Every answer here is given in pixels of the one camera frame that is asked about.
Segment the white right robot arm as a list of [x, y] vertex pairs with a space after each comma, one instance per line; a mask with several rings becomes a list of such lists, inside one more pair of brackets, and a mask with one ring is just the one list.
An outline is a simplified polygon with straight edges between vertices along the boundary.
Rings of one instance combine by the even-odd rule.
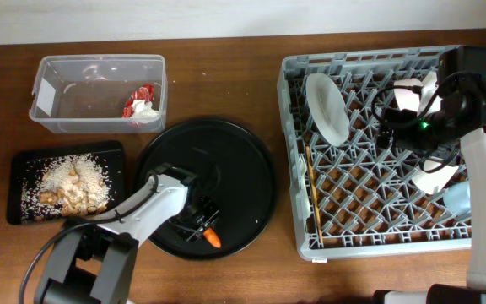
[[444, 166], [463, 156], [472, 214], [467, 284], [434, 284], [424, 293], [378, 290], [376, 302], [486, 303], [486, 48], [458, 46], [442, 53], [437, 84], [422, 110], [375, 112], [376, 143], [408, 149], [421, 161], [434, 156]]

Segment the white plastic fork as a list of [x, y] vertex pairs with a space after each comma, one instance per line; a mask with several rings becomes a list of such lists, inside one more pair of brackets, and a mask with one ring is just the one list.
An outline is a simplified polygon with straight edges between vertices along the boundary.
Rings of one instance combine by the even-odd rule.
[[308, 193], [306, 191], [306, 183], [305, 183], [305, 174], [307, 172], [307, 164], [305, 160], [305, 156], [300, 153], [298, 155], [298, 163], [300, 167], [300, 191], [301, 191], [301, 209], [302, 209], [302, 219], [307, 220], [311, 216], [311, 207], [310, 207], [310, 200], [308, 197]]

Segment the wooden chopstick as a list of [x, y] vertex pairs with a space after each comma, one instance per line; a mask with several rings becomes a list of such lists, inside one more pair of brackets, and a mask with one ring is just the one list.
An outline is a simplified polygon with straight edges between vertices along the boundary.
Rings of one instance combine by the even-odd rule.
[[323, 235], [321, 229], [321, 217], [320, 217], [320, 209], [318, 206], [317, 200], [317, 193], [316, 193], [316, 184], [315, 184], [315, 175], [313, 171], [312, 165], [312, 158], [311, 158], [311, 148], [309, 146], [305, 146], [305, 156], [306, 162], [308, 166], [308, 174], [309, 174], [309, 181], [310, 181], [310, 191], [311, 191], [311, 198], [314, 208], [314, 216], [315, 216], [315, 223], [316, 223], [316, 231], [318, 235], [319, 244], [323, 246]]

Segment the pink bowl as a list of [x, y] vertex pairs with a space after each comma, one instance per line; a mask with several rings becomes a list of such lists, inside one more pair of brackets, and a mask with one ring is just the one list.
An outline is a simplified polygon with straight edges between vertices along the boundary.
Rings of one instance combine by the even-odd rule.
[[[422, 86], [419, 79], [403, 79], [394, 83], [395, 86]], [[399, 110], [418, 111], [421, 97], [417, 93], [406, 89], [394, 89], [395, 99]]]

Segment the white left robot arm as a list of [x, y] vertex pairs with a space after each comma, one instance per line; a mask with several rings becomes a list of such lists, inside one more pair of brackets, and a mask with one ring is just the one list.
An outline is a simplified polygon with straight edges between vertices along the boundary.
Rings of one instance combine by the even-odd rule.
[[36, 303], [126, 303], [138, 249], [163, 224], [186, 242], [219, 248], [219, 208], [196, 174], [170, 164], [114, 209], [90, 220], [68, 220], [42, 249], [50, 257], [36, 288]]

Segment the grey plate with food scraps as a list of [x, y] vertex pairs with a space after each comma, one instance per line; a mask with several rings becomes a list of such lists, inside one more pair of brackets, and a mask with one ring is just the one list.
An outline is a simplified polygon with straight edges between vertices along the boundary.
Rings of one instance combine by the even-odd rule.
[[310, 114], [322, 137], [332, 146], [348, 140], [349, 118], [339, 88], [324, 73], [312, 73], [305, 82]]

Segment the cream paper cup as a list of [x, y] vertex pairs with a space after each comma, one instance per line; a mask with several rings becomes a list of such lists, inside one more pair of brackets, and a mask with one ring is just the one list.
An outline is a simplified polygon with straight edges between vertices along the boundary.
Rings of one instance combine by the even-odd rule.
[[426, 194], [437, 194], [456, 174], [459, 166], [445, 166], [434, 173], [426, 173], [417, 167], [412, 183]]

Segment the light blue plastic cup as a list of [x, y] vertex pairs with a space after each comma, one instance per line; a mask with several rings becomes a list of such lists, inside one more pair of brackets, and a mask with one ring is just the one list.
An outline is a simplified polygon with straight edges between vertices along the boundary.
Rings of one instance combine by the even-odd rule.
[[469, 182], [460, 182], [446, 189], [443, 197], [444, 205], [456, 215], [471, 212]]

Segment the orange carrot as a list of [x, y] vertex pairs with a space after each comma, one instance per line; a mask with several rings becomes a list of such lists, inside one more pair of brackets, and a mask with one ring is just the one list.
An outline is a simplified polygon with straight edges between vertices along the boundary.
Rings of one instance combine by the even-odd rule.
[[213, 228], [207, 228], [202, 235], [211, 246], [215, 248], [221, 248], [221, 241]]

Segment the red and white wrapper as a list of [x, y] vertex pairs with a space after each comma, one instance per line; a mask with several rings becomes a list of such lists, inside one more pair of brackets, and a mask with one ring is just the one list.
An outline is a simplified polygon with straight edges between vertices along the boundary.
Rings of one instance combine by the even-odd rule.
[[154, 86], [144, 84], [131, 93], [122, 110], [122, 118], [129, 118], [131, 123], [139, 125], [149, 123], [159, 116], [159, 111], [153, 108]]

